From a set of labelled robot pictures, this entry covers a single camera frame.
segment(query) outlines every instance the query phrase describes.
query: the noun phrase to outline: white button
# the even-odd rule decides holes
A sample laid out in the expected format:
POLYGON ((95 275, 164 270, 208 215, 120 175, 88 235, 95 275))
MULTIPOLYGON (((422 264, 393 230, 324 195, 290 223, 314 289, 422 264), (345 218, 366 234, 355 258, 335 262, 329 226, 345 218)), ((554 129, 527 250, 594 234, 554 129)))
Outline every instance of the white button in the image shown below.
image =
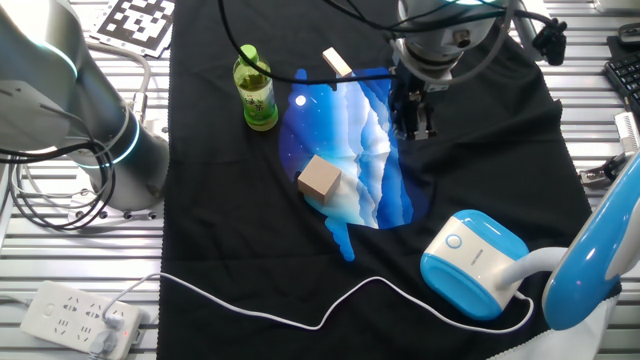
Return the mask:
POLYGON ((53 314, 53 309, 55 308, 55 306, 53 304, 49 304, 47 306, 44 307, 44 314, 46 316, 51 316, 51 314, 53 314))
POLYGON ((452 249, 457 249, 462 245, 462 239, 458 235, 449 235, 446 240, 447 245, 452 249))

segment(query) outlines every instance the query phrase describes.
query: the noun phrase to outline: keyboard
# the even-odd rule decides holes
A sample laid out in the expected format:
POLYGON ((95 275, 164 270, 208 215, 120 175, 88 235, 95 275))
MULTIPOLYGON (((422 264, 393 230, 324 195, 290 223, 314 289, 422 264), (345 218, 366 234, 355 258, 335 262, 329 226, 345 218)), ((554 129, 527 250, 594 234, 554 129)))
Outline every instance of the keyboard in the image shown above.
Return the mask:
POLYGON ((640 119, 640 52, 613 59, 604 66, 605 74, 623 98, 629 98, 631 111, 640 119))

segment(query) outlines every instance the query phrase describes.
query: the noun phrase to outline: white power strip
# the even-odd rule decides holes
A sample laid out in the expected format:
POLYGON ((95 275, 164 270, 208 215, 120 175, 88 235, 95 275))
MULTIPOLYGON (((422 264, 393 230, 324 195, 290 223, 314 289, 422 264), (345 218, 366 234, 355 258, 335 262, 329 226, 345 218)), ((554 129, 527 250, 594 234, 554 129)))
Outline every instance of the white power strip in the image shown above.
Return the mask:
MULTIPOLYGON (((45 281, 31 302, 20 329, 42 340, 89 353, 96 336, 111 330, 101 319, 108 304, 107 298, 45 281)), ((116 302, 109 314, 122 316, 124 323, 120 330, 114 331, 118 342, 104 359, 121 360, 137 337, 142 313, 136 306, 116 302)))

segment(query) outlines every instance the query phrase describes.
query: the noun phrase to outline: bottle cap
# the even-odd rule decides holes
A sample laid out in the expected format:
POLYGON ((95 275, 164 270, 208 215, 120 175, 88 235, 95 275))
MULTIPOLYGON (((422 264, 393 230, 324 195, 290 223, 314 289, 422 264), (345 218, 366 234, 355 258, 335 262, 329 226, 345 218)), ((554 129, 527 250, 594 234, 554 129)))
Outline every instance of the bottle cap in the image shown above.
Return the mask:
MULTIPOLYGON (((253 63, 258 63, 258 50, 256 50, 253 45, 242 45, 240 50, 242 50, 242 52, 247 55, 249 60, 251 60, 253 63)), ((242 59, 242 56, 240 56, 240 62, 244 65, 247 65, 247 63, 242 59)))

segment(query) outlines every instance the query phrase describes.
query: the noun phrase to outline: bottle label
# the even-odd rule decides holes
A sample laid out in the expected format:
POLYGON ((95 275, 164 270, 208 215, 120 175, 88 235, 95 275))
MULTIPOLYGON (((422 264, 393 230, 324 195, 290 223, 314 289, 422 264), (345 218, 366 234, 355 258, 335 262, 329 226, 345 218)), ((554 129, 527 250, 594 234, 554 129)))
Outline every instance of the bottle label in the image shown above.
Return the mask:
POLYGON ((273 82, 258 91, 243 89, 238 89, 238 91, 240 91, 245 112, 255 122, 267 122, 276 111, 273 82))

